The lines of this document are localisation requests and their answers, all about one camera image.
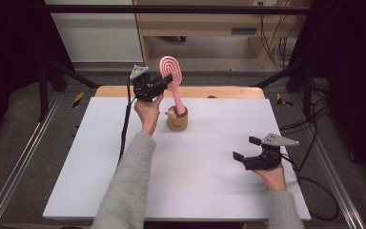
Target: black cable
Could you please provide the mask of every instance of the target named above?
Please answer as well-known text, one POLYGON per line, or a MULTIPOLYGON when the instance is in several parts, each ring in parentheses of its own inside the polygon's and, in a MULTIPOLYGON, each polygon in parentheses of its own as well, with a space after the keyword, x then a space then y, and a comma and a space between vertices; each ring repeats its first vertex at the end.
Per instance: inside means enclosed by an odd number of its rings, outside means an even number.
POLYGON ((275 59, 273 58, 273 55, 270 52, 269 42, 267 41, 266 34, 264 33, 264 23, 263 23, 263 21, 264 21, 264 14, 260 14, 260 41, 261 41, 261 45, 263 46, 266 53, 269 55, 270 60, 273 62, 273 64, 275 64, 276 66, 279 66, 279 64, 277 62, 275 62, 275 59))
POLYGON ((286 66, 285 66, 285 50, 286 49, 287 49, 287 38, 284 38, 284 47, 283 47, 283 56, 282 56, 283 68, 286 68, 286 66))
POLYGON ((302 15, 297 15, 296 19, 298 20, 298 22, 304 22, 304 18, 302 15))
POLYGON ((293 33, 293 31, 296 29, 296 28, 298 28, 300 25, 301 25, 302 23, 301 22, 298 22, 291 30, 290 30, 290 32, 288 32, 288 34, 287 34, 287 36, 286 36, 286 38, 288 38, 290 35, 291 35, 291 33, 293 33))
POLYGON ((329 94, 329 92, 327 90, 322 89, 321 87, 319 87, 314 81, 312 81, 312 89, 317 92, 317 93, 321 93, 323 94, 322 97, 327 96, 329 94))
POLYGON ((317 214, 313 213, 311 210, 308 210, 308 211, 309 211, 309 213, 310 213, 313 217, 315 217, 315 218, 317 218, 317 219, 325 220, 325 221, 331 221, 331 220, 336 219, 336 218, 338 217, 338 214, 340 213, 340 207, 339 207, 339 205, 338 205, 337 199, 336 199, 336 198, 335 198, 335 196, 332 194, 332 192, 331 192, 329 189, 327 189, 325 186, 323 186, 322 184, 320 184, 320 183, 318 183, 318 182, 314 181, 313 179, 306 178, 306 177, 300 177, 300 179, 310 181, 310 182, 312 182, 312 183, 316 184, 317 186, 319 186, 320 188, 322 188, 323 190, 325 190, 325 191, 326 191, 326 193, 328 193, 328 194, 329 194, 329 196, 331 196, 332 200, 333 200, 333 201, 334 201, 334 203, 335 203, 335 214, 334 214, 332 217, 329 217, 329 218, 320 217, 320 216, 318 216, 317 214))
MULTIPOLYGON (((326 221, 330 221, 330 220, 334 220, 338 217, 339 215, 339 212, 340 212, 340 207, 338 205, 338 202, 335 198, 335 196, 332 194, 332 192, 327 189, 326 187, 324 187, 322 184, 318 183, 317 181, 313 180, 313 179, 310 179, 310 178, 307 178, 307 177, 301 177, 300 176, 300 172, 302 170, 302 167, 306 161, 306 159, 309 157, 309 154, 311 152, 311 149, 314 145, 314 142, 315 142, 315 138, 316 138, 316 134, 317 134, 317 127, 316 127, 316 121, 319 120, 321 117, 323 117, 325 114, 327 114, 327 110, 329 108, 329 106, 324 106, 322 108, 320 108, 317 112, 315 111, 315 108, 316 108, 316 105, 321 102, 321 101, 324 101, 325 100, 325 97, 319 99, 315 104, 314 104, 314 107, 313 107, 313 124, 314 124, 314 127, 315 127, 315 132, 314 132, 314 136, 313 136, 313 140, 311 142, 311 145, 307 151, 307 154, 305 155, 305 157, 303 158, 302 160, 302 163, 299 167, 296 166, 295 162, 293 161, 293 159, 288 156, 288 155, 285 155, 285 154, 281 154, 281 158, 289 161, 292 165, 293 165, 293 170, 295 171, 295 176, 296 176, 296 179, 298 181, 298 184, 301 186, 301 180, 307 180, 307 181, 310 181, 312 182, 313 184, 319 186, 320 188, 322 188, 326 193, 328 193, 330 195, 330 197, 332 198, 332 200, 334 201, 335 203, 335 214, 331 217, 328 217, 328 218, 324 218, 322 216, 318 216, 317 214, 315 214, 314 212, 312 212, 311 210, 309 210, 309 213, 311 214, 311 216, 317 218, 317 219, 321 219, 321 220, 326 220, 326 221)), ((296 124, 294 126, 299 126, 300 124, 302 123, 305 123, 306 121, 305 120, 301 120, 301 121, 298 121, 296 122, 296 124)))
POLYGON ((118 157, 118 163, 120 163, 121 157, 124 155, 124 148, 126 145, 126 135, 127 129, 129 127, 130 113, 132 110, 132 95, 130 91, 130 78, 127 79, 127 107, 126 114, 124 117, 124 126, 123 131, 121 132, 121 146, 120 146, 120 155, 118 157))
POLYGON ((314 135, 313 135, 312 140, 311 140, 311 144, 310 144, 310 146, 309 146, 309 148, 308 148, 307 154, 305 155, 304 159, 303 159, 303 160, 302 160, 302 162, 301 162, 301 165, 299 166, 299 172, 301 172, 302 167, 304 167, 305 161, 307 160, 307 158, 308 158, 309 154, 311 153, 312 147, 314 146, 314 143, 315 143, 315 140, 316 140, 316 135, 317 135, 317 125, 316 125, 316 119, 315 119, 315 107, 316 107, 316 105, 317 105, 319 102, 321 102, 321 101, 323 101, 323 100, 325 100, 325 98, 321 98, 321 99, 319 99, 319 100, 314 104, 314 106, 313 106, 313 112, 312 112, 312 114, 314 114, 314 115, 312 115, 312 120, 313 120, 313 124, 314 124, 315 131, 314 131, 314 135))
POLYGON ((291 55, 290 54, 288 54, 288 55, 285 54, 285 51, 287 50, 287 44, 288 44, 287 37, 280 37, 280 41, 278 43, 278 50, 279 50, 279 53, 280 53, 280 57, 282 59, 290 60, 291 55))
MULTIPOLYGON (((325 107, 323 107, 323 108, 319 109, 319 111, 317 111, 317 112, 316 112, 316 114, 315 114, 315 116, 316 116, 315 120, 316 120, 316 121, 318 121, 321 117, 323 117, 325 114, 327 114, 329 111, 325 111, 325 110, 327 110, 328 108, 329 108, 329 106, 325 106, 325 107)), ((307 122, 306 120, 303 120, 301 123, 296 124, 296 125, 294 125, 293 127, 289 126, 289 127, 287 127, 287 128, 280 129, 280 131, 281 131, 281 130, 290 130, 290 129, 296 128, 296 127, 298 127, 298 126, 300 126, 300 125, 302 125, 302 124, 305 124, 306 122, 307 122)), ((293 134, 293 133, 300 132, 300 131, 302 131, 302 130, 308 129, 308 128, 309 128, 309 127, 311 127, 311 126, 312 126, 312 123, 310 123, 310 124, 309 124, 309 125, 307 125, 306 127, 303 127, 303 128, 301 128, 301 129, 298 129, 298 130, 296 130, 296 131, 289 132, 289 133, 282 133, 282 134, 283 134, 283 135, 293 134)))

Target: person's arm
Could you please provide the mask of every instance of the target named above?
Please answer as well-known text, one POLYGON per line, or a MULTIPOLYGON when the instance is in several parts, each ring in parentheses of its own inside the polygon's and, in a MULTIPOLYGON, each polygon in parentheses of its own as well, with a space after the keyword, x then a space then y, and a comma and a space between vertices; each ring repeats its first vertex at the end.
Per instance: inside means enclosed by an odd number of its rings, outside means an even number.
POLYGON ((159 117, 163 95, 154 102, 135 102, 142 122, 126 154, 121 158, 106 195, 94 218, 94 229, 123 229, 143 227, 148 185, 155 142, 152 138, 159 117))
POLYGON ((295 200, 292 193, 287 191, 284 167, 279 164, 273 170, 255 170, 260 175, 269 190, 271 205, 269 206, 270 229, 298 229, 304 228, 295 208, 295 200))

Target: aluminum rail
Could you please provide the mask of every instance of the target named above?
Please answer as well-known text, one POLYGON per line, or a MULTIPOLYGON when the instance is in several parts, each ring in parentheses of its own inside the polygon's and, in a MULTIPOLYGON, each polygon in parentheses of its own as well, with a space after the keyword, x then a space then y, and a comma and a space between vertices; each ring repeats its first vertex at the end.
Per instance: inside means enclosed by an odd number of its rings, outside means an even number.
POLYGON ((179 5, 24 5, 25 10, 53 13, 196 13, 196 14, 275 14, 310 15, 327 12, 309 7, 238 7, 179 5))
MULTIPOLYGON (((298 94, 292 94, 292 98, 295 102, 295 107, 298 110, 298 113, 303 117, 303 111, 301 109, 301 97, 298 94)), ((314 130, 311 130, 313 127, 307 129, 308 136, 312 140, 314 136, 314 130)), ((359 215, 355 205, 349 193, 347 192, 346 187, 344 186, 343 182, 339 174, 337 173, 335 166, 332 164, 328 153, 325 151, 322 142, 320 141, 319 137, 317 136, 315 139, 315 149, 317 159, 319 161, 320 166, 322 166, 322 171, 325 174, 325 177, 328 180, 329 185, 333 191, 333 194, 338 202, 338 205, 343 213, 344 218, 346 219, 349 227, 352 229, 365 229, 365 225, 359 215)))
POLYGON ((23 174, 25 173, 28 164, 41 140, 43 134, 46 132, 46 129, 52 119, 53 114, 58 106, 59 100, 61 98, 61 93, 55 93, 51 100, 51 107, 49 113, 46 115, 46 118, 40 122, 38 122, 36 128, 34 129, 34 133, 31 135, 28 144, 23 150, 22 155, 19 157, 16 165, 11 171, 10 176, 8 177, 4 187, 0 192, 0 218, 2 217, 10 198, 12 197, 18 183, 20 182, 23 174))

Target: wooden holder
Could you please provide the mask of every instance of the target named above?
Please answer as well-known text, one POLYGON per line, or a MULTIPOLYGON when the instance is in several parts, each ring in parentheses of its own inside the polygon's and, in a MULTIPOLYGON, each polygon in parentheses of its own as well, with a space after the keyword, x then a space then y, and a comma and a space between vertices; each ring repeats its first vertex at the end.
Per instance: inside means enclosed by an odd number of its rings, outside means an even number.
POLYGON ((165 112, 165 114, 168 116, 166 124, 168 125, 169 130, 175 132, 186 130, 189 122, 189 111, 186 107, 184 107, 184 109, 185 112, 183 114, 177 114, 176 106, 172 106, 167 112, 165 112))

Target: wall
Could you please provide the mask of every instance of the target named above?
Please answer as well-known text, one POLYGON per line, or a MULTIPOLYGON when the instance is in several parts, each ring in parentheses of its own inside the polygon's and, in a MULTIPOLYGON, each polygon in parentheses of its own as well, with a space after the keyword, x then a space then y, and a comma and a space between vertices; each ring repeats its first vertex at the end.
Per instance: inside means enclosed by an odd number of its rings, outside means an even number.
MULTIPOLYGON (((131 0, 46 0, 47 4, 132 5, 131 0)), ((53 13, 72 62, 142 62, 133 14, 53 13)))

